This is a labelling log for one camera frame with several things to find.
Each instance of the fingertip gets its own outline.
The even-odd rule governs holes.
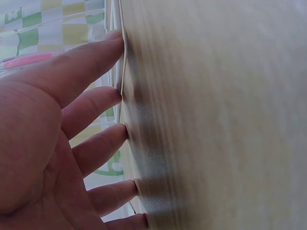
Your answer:
[[[123,134],[126,139],[128,138],[127,128],[124,124],[122,123],[115,124],[113,125],[113,128],[117,129],[118,132]]]

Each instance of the checkered fabric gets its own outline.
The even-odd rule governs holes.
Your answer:
[[[104,0],[34,0],[0,13],[0,59],[59,49],[68,51],[102,40],[105,35],[104,5]],[[106,76],[89,89],[103,85],[110,85]],[[71,145],[75,146],[113,124],[114,110],[109,109],[71,140]],[[95,173],[122,176],[119,159],[120,152],[117,152]]]

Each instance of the white square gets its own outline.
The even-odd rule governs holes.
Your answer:
[[[62,25],[46,24],[38,28],[39,45],[63,45]]]
[[[53,21],[52,23],[62,24],[63,23],[62,18],[63,18],[63,8],[62,7],[56,7],[56,8],[46,10],[46,11],[42,11],[42,23],[48,23],[50,21]]]
[[[30,46],[19,51],[19,55],[35,54],[35,53],[37,53],[37,46]]]
[[[5,25],[5,14],[0,13],[0,26],[4,26]]]
[[[84,2],[84,0],[62,0],[62,5],[66,6],[66,5],[79,3],[79,2]]]
[[[41,12],[41,4],[38,1],[23,6],[23,18]]]
[[[23,27],[23,20],[18,19],[12,23],[5,25],[5,31],[19,30],[19,29],[22,29],[22,27]]]

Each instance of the palm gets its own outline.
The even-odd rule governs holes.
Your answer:
[[[122,49],[117,34],[113,41],[83,46],[0,80],[1,229],[146,229],[143,215],[106,224],[100,219],[136,195],[133,181],[90,191],[83,183],[126,140],[125,127],[110,127],[74,148],[69,144],[120,102],[109,87],[78,95]]]

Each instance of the yellow square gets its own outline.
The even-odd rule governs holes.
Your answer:
[[[50,51],[50,50],[61,50],[63,46],[58,45],[37,45],[38,51]]]
[[[72,15],[75,13],[85,12],[85,3],[79,2],[70,5],[63,6],[63,14],[64,16]]]
[[[66,23],[72,19],[75,19],[75,18],[81,18],[81,17],[85,17],[85,14],[82,13],[82,14],[78,14],[78,15],[73,15],[73,16],[70,16],[70,17],[67,17],[67,18],[64,18],[63,19],[63,22]]]
[[[62,0],[41,0],[42,11],[62,6]]]
[[[64,45],[88,43],[88,27],[86,24],[63,24]]]
[[[81,142],[87,140],[90,138],[92,135],[101,132],[101,127],[100,126],[90,126],[86,128],[84,131],[79,133],[76,137],[74,137],[72,140],[70,140],[71,147],[74,147]]]

